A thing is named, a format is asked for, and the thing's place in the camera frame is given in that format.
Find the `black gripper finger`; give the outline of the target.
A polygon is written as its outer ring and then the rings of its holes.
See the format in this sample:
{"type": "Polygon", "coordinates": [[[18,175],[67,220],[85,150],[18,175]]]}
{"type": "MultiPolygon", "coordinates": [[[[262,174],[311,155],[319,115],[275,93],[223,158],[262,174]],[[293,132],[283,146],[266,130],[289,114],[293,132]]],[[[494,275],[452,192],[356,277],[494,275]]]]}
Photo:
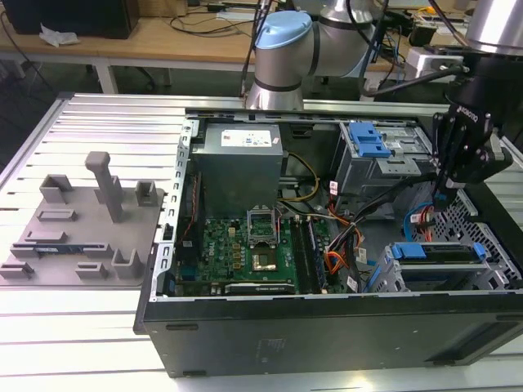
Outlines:
{"type": "Polygon", "coordinates": [[[466,128],[456,111],[437,113],[433,118],[432,155],[436,160],[437,177],[432,190],[435,212],[444,211],[454,200],[457,190],[447,183],[454,169],[455,157],[466,128]]]}
{"type": "Polygon", "coordinates": [[[449,189],[461,189],[466,184],[481,183],[513,164],[511,153],[501,145],[498,137],[490,137],[488,142],[475,151],[462,152],[455,158],[449,171],[449,189]]]}

